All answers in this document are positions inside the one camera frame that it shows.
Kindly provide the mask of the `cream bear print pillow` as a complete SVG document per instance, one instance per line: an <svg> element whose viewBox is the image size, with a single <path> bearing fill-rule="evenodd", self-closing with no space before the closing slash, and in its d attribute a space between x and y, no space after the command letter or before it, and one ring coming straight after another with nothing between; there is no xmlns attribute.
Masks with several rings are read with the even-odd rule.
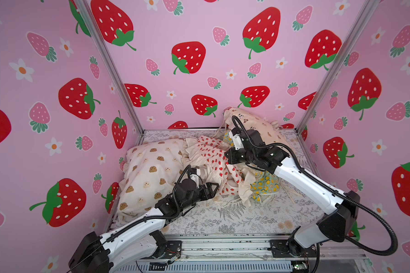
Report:
<svg viewBox="0 0 410 273"><path fill-rule="evenodd" d="M119 222L135 220L151 210L160 199L172 193L185 169L185 144L184 139L175 138L128 150L124 179L119 183Z"/></svg>

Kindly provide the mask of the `red strawberry print pillow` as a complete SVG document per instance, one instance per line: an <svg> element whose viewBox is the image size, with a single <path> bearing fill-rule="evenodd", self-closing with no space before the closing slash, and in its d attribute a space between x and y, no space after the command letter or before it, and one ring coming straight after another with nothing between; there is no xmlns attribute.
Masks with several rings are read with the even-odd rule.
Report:
<svg viewBox="0 0 410 273"><path fill-rule="evenodd" d="M183 146L183 163L200 168L200 177L206 183L219 184L222 196L238 196L246 207L253 195L251 184L256 181L254 172L244 164L230 164L225 152L230 145L209 136L186 138Z"/></svg>

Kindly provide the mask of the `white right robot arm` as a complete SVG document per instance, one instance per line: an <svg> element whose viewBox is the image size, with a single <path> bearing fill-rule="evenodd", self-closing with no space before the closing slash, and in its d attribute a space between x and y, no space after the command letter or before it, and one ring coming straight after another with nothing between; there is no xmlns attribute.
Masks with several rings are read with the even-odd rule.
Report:
<svg viewBox="0 0 410 273"><path fill-rule="evenodd" d="M359 201L357 194L351 194L346 201L343 191L307 172L297 163L293 151L282 143L266 145L256 130L242 132L234 128L229 133L233 147L226 152L229 164L255 165L261 171L284 179L305 196L315 202L324 215L309 225L297 228L287 241L289 252L294 256L317 243L326 241L343 242L355 223Z"/></svg>

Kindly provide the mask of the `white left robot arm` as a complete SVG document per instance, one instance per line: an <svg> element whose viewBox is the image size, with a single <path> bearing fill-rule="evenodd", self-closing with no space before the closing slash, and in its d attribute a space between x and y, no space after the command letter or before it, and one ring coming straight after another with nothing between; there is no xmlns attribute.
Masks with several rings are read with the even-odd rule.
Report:
<svg viewBox="0 0 410 273"><path fill-rule="evenodd" d="M178 182L172 193L147 213L112 232L84 236L69 260L71 273L112 273L128 262L163 255L167 241L161 229L180 218L198 202L213 199L217 183L197 185L191 179Z"/></svg>

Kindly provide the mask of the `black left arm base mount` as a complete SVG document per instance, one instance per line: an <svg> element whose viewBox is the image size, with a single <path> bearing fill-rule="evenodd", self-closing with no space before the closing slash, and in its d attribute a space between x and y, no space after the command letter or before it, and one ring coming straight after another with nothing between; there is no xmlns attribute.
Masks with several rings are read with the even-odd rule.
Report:
<svg viewBox="0 0 410 273"><path fill-rule="evenodd" d="M152 258L175 261L181 257L182 241L168 241L159 230L150 235L155 239L157 246L156 251L151 255Z"/></svg>

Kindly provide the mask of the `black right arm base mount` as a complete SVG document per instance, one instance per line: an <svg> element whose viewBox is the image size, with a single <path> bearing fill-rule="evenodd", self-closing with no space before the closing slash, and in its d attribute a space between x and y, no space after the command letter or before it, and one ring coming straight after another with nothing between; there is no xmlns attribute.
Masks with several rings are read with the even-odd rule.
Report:
<svg viewBox="0 0 410 273"><path fill-rule="evenodd" d="M270 240L268 250L273 258L315 258L317 248L315 245L306 249L302 248L295 240Z"/></svg>

